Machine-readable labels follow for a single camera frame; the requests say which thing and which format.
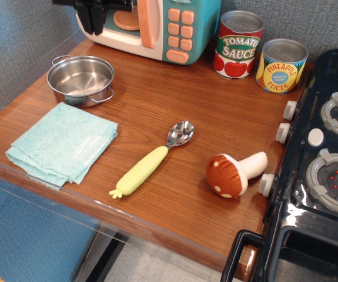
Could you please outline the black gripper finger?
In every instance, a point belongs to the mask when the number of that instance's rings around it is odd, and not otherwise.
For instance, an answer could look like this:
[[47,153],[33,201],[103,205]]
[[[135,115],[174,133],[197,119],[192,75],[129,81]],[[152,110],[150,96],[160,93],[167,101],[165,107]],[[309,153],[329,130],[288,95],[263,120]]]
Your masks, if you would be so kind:
[[78,17],[80,19],[80,22],[84,28],[84,30],[92,34],[93,33],[93,25],[92,25],[92,17],[91,17],[91,10],[89,7],[84,6],[82,4],[76,5],[76,10]]
[[103,31],[107,9],[108,7],[104,5],[92,8],[93,31],[95,35],[99,35]]

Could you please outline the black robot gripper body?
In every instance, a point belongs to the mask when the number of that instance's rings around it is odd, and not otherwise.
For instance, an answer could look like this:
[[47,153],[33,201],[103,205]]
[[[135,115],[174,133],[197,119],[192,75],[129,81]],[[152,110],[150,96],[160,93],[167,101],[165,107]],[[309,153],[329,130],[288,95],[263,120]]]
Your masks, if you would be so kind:
[[133,1],[127,0],[53,0],[52,3],[72,6],[74,8],[83,6],[86,8],[133,9]]

